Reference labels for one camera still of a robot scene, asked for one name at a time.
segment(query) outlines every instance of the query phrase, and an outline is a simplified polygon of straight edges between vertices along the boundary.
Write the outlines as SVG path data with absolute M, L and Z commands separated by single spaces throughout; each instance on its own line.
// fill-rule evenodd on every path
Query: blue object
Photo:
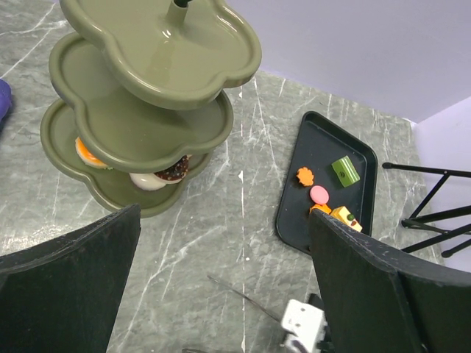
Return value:
M 0 121 L 5 117 L 11 105 L 12 90 L 3 79 L 0 79 Z

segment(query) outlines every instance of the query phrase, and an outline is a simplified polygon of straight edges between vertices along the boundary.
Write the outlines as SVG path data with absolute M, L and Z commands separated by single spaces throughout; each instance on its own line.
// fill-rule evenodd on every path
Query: marble countertop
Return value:
M 14 93 L 0 125 L 0 254 L 85 226 L 107 214 L 81 182 L 44 155 L 39 126 L 57 98 L 52 46 L 71 28 L 47 0 L 0 4 L 0 77 Z M 109 352 L 284 352 L 283 332 L 259 309 L 210 282 L 213 274 L 281 315 L 289 299 L 318 292 L 311 259 L 275 235 L 274 216 L 304 112 L 315 110 L 369 144 L 379 162 L 418 164 L 409 122 L 260 72 L 228 90 L 229 139 L 141 239 Z M 373 236 L 403 247 L 425 237 L 398 226 L 425 195 L 417 174 L 378 171 Z M 420 257 L 438 261 L 434 248 Z

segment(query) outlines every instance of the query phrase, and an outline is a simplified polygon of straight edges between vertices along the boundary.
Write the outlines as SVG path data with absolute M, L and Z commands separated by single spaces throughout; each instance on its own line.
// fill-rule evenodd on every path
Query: white wall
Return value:
M 227 2 L 264 70 L 417 122 L 471 96 L 471 1 Z
M 423 166 L 471 171 L 471 97 L 417 124 L 414 134 Z M 438 179 L 439 176 L 425 176 L 428 190 Z M 435 212 L 468 205 L 471 205 L 471 179 L 452 176 L 432 198 Z M 436 222 L 444 229 L 455 229 L 469 223 L 471 215 Z M 442 243 L 442 249 L 452 248 L 470 238 L 462 235 L 448 240 Z M 471 272 L 471 247 L 445 259 L 445 263 Z

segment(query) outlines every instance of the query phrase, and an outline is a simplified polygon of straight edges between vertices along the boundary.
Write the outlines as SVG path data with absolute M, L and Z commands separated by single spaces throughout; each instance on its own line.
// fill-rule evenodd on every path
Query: pink round toy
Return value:
M 329 202 L 329 193 L 322 186 L 316 185 L 309 191 L 309 196 L 312 201 L 317 204 L 327 204 Z

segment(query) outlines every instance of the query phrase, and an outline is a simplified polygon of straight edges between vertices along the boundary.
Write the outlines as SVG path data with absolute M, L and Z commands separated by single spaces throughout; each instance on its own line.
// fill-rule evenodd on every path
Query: black serving tray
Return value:
M 331 164 L 349 156 L 360 176 L 360 181 L 343 188 Z M 362 233 L 371 235 L 375 206 L 378 159 L 374 151 L 355 136 L 346 132 L 316 112 L 302 117 L 300 132 L 294 147 L 275 219 L 275 229 L 286 244 L 309 254 L 309 208 L 314 205 L 309 197 L 311 187 L 303 187 L 296 178 L 297 170 L 307 167 L 314 173 L 314 184 L 323 186 L 330 194 L 327 203 L 334 208 L 345 206 L 353 213 Z

